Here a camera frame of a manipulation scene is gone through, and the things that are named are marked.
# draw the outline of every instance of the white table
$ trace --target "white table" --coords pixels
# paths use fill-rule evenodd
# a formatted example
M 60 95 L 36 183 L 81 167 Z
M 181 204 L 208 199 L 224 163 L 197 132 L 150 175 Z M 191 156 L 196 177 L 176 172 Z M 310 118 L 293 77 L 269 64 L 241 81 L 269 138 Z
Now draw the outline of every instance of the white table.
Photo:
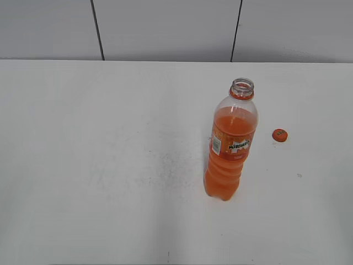
M 202 176 L 237 77 L 260 123 L 223 202 Z M 353 264 L 352 84 L 345 64 L 0 61 L 0 264 Z

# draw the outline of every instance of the bottle neck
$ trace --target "bottle neck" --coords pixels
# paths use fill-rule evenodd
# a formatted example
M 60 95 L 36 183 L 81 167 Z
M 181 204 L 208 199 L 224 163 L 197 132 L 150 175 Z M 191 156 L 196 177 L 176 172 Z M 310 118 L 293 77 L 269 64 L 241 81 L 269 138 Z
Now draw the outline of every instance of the bottle neck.
M 229 95 L 238 100 L 248 101 L 254 97 L 254 83 L 247 78 L 237 78 L 233 81 Z

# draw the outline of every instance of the orange label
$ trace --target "orange label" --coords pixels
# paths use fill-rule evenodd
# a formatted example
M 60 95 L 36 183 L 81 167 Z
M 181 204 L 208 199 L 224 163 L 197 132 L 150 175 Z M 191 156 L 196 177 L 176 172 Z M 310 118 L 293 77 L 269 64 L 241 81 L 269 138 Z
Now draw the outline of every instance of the orange label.
M 219 157 L 234 161 L 247 156 L 254 137 L 254 131 L 246 135 L 230 135 L 213 124 L 211 149 Z

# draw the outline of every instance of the plastic bottle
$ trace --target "plastic bottle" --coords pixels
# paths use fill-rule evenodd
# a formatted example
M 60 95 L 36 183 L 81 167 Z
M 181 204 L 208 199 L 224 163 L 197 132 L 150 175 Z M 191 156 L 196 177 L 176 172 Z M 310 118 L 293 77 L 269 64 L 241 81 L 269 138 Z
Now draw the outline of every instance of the plastic bottle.
M 233 81 L 229 96 L 216 108 L 204 178 L 209 196 L 230 200 L 239 186 L 243 163 L 258 124 L 253 97 L 254 83 L 238 78 Z

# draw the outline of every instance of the orange bottle cap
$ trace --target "orange bottle cap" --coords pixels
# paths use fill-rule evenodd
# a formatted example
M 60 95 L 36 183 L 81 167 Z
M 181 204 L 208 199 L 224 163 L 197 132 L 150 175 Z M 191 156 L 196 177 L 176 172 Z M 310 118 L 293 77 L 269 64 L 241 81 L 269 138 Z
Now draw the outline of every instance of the orange bottle cap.
M 285 142 L 288 138 L 288 133 L 284 129 L 276 129 L 274 130 L 272 137 L 277 142 Z

